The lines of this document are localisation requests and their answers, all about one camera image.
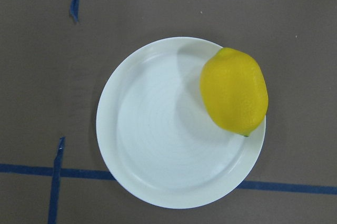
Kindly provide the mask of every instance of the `dark surface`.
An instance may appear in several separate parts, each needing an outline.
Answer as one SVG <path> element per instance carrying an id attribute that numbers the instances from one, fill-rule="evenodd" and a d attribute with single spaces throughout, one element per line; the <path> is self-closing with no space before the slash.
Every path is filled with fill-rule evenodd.
<path id="1" fill-rule="evenodd" d="M 337 0 L 80 0 L 77 24 L 71 0 L 0 2 L 1 164 L 52 167 L 65 135 L 64 168 L 106 170 L 95 114 L 110 74 L 147 43 L 193 36 L 264 73 L 267 131 L 247 179 L 337 186 Z M 0 180 L 1 223 L 46 222 L 50 177 Z M 172 210 L 116 181 L 63 178 L 58 223 L 333 223 L 336 208 L 336 196 L 237 189 Z"/>

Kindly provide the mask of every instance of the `yellow lemon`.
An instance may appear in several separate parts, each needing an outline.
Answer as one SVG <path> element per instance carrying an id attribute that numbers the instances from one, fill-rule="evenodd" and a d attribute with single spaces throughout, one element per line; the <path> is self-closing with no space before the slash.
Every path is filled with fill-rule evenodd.
<path id="1" fill-rule="evenodd" d="M 243 136 L 249 136 L 267 112 L 267 88 L 259 65 L 235 49 L 222 48 L 207 61 L 200 92 L 213 121 Z"/>

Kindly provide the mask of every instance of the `round plate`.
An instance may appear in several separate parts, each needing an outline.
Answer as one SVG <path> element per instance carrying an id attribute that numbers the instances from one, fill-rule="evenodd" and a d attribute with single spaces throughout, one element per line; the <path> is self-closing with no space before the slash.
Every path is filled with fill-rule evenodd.
<path id="1" fill-rule="evenodd" d="M 134 196 L 167 208 L 198 207 L 228 194 L 262 148 L 265 119 L 250 137 L 219 128 L 199 93 L 203 65 L 221 48 L 191 37 L 150 43 L 113 72 L 97 109 L 103 159 Z"/>

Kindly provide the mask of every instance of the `white plate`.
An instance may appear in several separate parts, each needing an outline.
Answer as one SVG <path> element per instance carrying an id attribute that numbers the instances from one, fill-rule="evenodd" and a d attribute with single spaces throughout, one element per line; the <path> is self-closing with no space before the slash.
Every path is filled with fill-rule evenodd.
<path id="1" fill-rule="evenodd" d="M 202 206 L 232 191 L 255 164 L 265 119 L 245 138 L 212 122 L 201 100 L 201 69 L 220 48 L 191 37 L 158 40 L 132 53 L 107 81 L 98 145 L 134 196 L 167 208 Z"/>

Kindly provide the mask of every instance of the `lemon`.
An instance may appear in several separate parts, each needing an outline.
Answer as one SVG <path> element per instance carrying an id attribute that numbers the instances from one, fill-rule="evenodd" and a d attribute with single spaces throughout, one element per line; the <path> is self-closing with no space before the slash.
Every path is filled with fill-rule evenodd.
<path id="1" fill-rule="evenodd" d="M 249 136 L 267 112 L 267 88 L 259 65 L 235 49 L 222 48 L 206 62 L 200 92 L 212 120 L 243 136 Z"/>

